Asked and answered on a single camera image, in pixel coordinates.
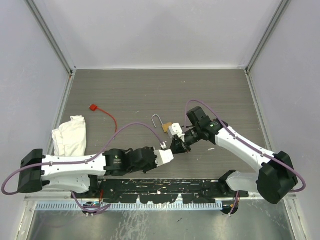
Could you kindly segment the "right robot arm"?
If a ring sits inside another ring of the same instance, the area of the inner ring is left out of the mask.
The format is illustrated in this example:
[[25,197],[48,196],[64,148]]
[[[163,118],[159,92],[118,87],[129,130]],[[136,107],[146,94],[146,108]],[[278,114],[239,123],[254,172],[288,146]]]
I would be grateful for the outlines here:
[[226,122],[211,119],[197,106],[186,114],[191,128],[183,131],[179,123],[168,127],[172,138],[170,149],[173,154],[189,153],[191,146],[199,141],[208,141],[219,146],[248,164],[255,172],[243,173],[230,170],[219,180],[219,191],[225,197],[235,192],[260,194],[267,202],[277,204],[298,184],[293,173],[290,156],[281,151],[274,153],[238,134]]

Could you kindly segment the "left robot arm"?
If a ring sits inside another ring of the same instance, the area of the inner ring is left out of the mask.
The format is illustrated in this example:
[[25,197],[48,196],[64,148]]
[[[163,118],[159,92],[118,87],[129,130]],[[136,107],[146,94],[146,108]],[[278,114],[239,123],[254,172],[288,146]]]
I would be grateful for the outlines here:
[[171,161],[162,150],[144,147],[136,150],[111,149],[97,158],[92,156],[56,157],[44,155],[42,149],[32,150],[21,161],[19,193],[36,193],[44,188],[84,193],[95,198],[100,185],[90,176],[124,176],[142,171],[144,173]]

